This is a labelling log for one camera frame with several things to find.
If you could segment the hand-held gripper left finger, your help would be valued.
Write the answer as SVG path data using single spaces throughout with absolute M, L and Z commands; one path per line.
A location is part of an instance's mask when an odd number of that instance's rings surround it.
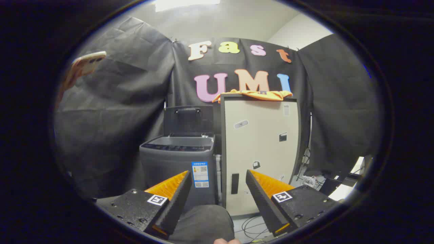
M 132 187 L 121 195 L 97 198 L 110 218 L 135 231 L 167 240 L 178 224 L 192 186 L 191 170 L 145 170 L 147 189 Z

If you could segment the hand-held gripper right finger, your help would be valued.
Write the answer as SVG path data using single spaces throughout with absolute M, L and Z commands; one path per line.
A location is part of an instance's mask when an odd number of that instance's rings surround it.
M 245 183 L 275 237 L 304 227 L 340 205 L 313 187 L 293 187 L 255 170 L 246 171 Z

